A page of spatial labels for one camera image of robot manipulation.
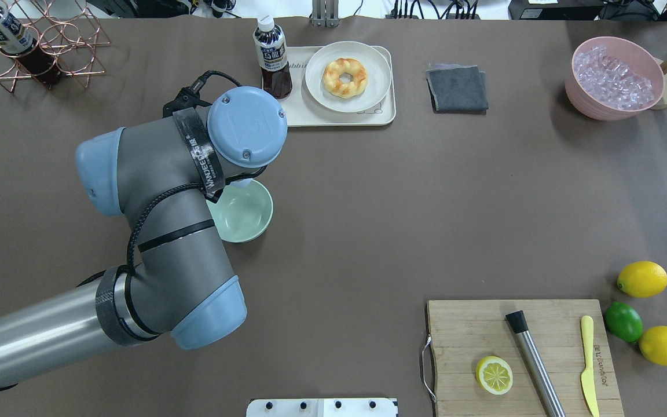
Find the green bowl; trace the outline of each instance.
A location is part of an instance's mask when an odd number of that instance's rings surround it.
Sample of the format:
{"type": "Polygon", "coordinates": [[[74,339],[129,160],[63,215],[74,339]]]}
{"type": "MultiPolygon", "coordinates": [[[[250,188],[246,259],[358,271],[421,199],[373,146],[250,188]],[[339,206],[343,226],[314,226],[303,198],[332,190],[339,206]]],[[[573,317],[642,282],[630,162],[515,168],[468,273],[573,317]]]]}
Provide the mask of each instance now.
{"type": "Polygon", "coordinates": [[[228,185],[218,203],[207,202],[222,240],[244,243],[259,237],[272,220],[272,196],[261,182],[251,180],[245,188],[228,185]]]}

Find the plastic knife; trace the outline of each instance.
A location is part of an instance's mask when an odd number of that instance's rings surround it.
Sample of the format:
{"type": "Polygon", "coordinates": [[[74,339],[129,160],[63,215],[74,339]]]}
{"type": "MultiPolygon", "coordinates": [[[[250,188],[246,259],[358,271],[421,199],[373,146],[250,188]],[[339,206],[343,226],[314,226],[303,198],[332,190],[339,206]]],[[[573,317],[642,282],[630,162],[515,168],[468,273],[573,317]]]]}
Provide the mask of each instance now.
{"type": "Polygon", "coordinates": [[[580,386],[588,409],[593,417],[599,417],[599,404],[596,403],[596,383],[593,382],[593,319],[590,315],[580,317],[580,336],[583,339],[585,369],[580,374],[580,386]]]}

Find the bottle label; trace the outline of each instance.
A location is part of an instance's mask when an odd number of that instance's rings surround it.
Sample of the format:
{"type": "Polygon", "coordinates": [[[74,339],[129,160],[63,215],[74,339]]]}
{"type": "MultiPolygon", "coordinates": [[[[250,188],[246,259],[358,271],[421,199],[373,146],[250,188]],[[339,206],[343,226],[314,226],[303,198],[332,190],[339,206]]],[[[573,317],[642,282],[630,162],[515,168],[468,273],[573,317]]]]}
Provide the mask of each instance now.
{"type": "Polygon", "coordinates": [[[263,45],[256,43],[256,56],[259,59],[259,66],[267,71],[279,71],[287,65],[287,54],[285,53],[285,37],[271,44],[263,45]]]}
{"type": "Polygon", "coordinates": [[[2,50],[10,55],[23,53],[32,45],[32,34],[16,17],[7,13],[7,16],[0,20],[0,45],[2,50]]]}

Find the stainless steel muddler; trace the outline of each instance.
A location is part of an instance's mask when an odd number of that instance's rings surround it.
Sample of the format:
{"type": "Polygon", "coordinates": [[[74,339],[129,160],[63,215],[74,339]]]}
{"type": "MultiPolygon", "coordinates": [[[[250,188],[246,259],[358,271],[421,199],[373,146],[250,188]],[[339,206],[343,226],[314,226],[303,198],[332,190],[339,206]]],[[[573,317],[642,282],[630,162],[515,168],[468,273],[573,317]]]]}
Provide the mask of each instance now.
{"type": "Polygon", "coordinates": [[[524,363],[534,380],[534,387],[540,395],[542,404],[545,406],[545,412],[550,417],[565,417],[563,406],[560,405],[558,394],[552,386],[550,375],[547,374],[545,364],[542,363],[537,346],[534,345],[532,335],[529,334],[529,327],[524,319],[524,311],[519,310],[506,315],[508,325],[514,331],[516,344],[519,345],[524,363]]]}

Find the wooden cutting board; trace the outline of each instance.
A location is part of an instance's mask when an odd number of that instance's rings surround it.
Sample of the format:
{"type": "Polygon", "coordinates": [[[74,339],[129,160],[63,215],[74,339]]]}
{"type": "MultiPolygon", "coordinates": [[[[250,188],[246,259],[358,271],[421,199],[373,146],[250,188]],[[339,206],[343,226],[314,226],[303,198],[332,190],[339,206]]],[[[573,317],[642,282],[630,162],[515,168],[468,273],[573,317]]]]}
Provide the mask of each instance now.
{"type": "Polygon", "coordinates": [[[598,300],[431,300],[428,324],[434,357],[437,417],[546,415],[505,315],[524,310],[529,332],[567,416],[588,416],[580,386],[585,367],[580,317],[593,317],[595,382],[601,417],[622,417],[622,400],[611,363],[598,300]],[[494,396],[478,385],[477,362],[492,354],[514,373],[514,385],[494,396]]]}

